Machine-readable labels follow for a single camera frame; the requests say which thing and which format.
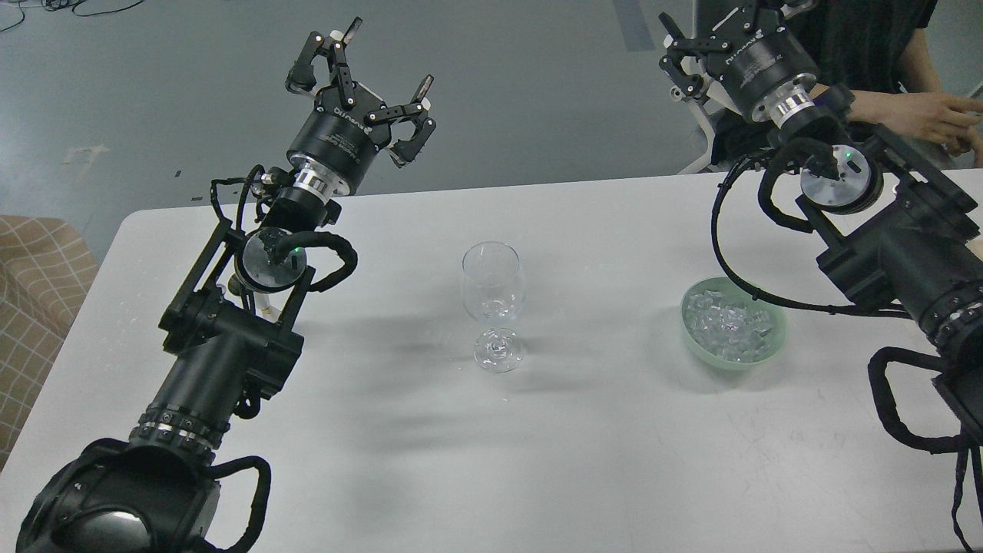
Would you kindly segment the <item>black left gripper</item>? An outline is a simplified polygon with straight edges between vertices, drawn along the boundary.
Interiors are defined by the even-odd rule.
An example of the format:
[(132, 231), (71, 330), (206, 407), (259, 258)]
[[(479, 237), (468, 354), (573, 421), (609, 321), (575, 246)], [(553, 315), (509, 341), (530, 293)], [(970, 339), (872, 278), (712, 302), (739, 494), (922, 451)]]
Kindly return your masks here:
[[(375, 92), (356, 85), (347, 60), (346, 49), (362, 27), (355, 17), (346, 31), (329, 34), (310, 32), (286, 76), (286, 91), (315, 98), (297, 137), (286, 151), (295, 168), (318, 164), (333, 173), (342, 183), (340, 195), (357, 193), (376, 155), (387, 146), (397, 168), (411, 164), (435, 132), (435, 119), (429, 116), (427, 98), (435, 77), (425, 76), (408, 104), (387, 106)], [(315, 60), (326, 60), (330, 83), (316, 90)], [(391, 126), (409, 122), (414, 126), (411, 137), (390, 146)]]

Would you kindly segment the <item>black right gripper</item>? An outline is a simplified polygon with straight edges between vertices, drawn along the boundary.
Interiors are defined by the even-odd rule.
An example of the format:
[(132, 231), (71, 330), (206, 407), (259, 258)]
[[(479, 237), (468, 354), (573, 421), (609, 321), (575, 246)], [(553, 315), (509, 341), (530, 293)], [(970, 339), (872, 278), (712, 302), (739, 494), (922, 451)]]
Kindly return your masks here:
[(748, 121), (784, 124), (812, 104), (808, 93), (819, 69), (790, 22), (815, 6), (815, 1), (697, 1), (695, 38), (661, 12), (668, 43), (659, 67), (685, 99), (705, 98), (714, 80)]

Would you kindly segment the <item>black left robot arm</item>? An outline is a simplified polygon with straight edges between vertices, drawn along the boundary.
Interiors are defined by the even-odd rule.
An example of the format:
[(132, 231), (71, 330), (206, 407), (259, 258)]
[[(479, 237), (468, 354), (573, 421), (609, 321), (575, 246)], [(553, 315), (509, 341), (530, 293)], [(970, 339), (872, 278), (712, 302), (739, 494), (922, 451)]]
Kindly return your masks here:
[(126, 441), (98, 439), (49, 480), (25, 516), (18, 552), (215, 552), (206, 535), (220, 480), (255, 470), (243, 534), (228, 547), (248, 552), (261, 535), (273, 472), (266, 459), (216, 463), (232, 417), (250, 419), (283, 388), (304, 346), (293, 329), (306, 294), (324, 293), (355, 272), (351, 243), (329, 232), (338, 200), (357, 192), (376, 155), (414, 161), (436, 129), (424, 77), (406, 104), (390, 104), (356, 81), (347, 56), (361, 28), (309, 34), (285, 87), (313, 109), (288, 147), (290, 167), (254, 167), (240, 179), (257, 201), (217, 215), (206, 246), (159, 326), (175, 362)]

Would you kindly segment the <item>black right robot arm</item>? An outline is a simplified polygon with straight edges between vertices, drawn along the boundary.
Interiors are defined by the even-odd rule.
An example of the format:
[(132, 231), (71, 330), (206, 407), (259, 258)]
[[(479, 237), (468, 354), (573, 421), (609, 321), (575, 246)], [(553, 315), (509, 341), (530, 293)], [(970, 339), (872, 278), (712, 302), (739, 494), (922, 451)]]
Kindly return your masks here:
[[(712, 28), (687, 36), (660, 14), (666, 52), (660, 69), (678, 101), (690, 104), (707, 134), (708, 99), (750, 123), (766, 123), (769, 147), (738, 157), (710, 209), (710, 242), (728, 279), (751, 299), (796, 310), (917, 323), (934, 355), (887, 346), (874, 353), (868, 378), (882, 427), (900, 444), (955, 454), (952, 527), (966, 475), (981, 490), (981, 259), (969, 247), (980, 234), (977, 203), (882, 124), (862, 141), (849, 132), (856, 100), (842, 84), (816, 90), (820, 68), (801, 45), (791, 18), (812, 1), (744, 1)], [(728, 266), (717, 221), (736, 179), (764, 168), (757, 200), (775, 224), (815, 233), (826, 249), (816, 262), (847, 304), (817, 305), (766, 293)], [(889, 364), (933, 371), (933, 386), (958, 418), (955, 436), (924, 437), (902, 422), (887, 377)]]

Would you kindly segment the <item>person's hand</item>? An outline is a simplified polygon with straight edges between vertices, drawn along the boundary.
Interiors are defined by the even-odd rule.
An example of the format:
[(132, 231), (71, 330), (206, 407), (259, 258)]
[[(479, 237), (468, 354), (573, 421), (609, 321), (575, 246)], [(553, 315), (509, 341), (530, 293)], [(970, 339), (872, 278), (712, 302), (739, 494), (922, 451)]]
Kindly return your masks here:
[(885, 102), (880, 123), (896, 134), (931, 141), (943, 146), (951, 155), (973, 154), (973, 167), (982, 161), (982, 101), (958, 97), (948, 92), (906, 92), (892, 94)]

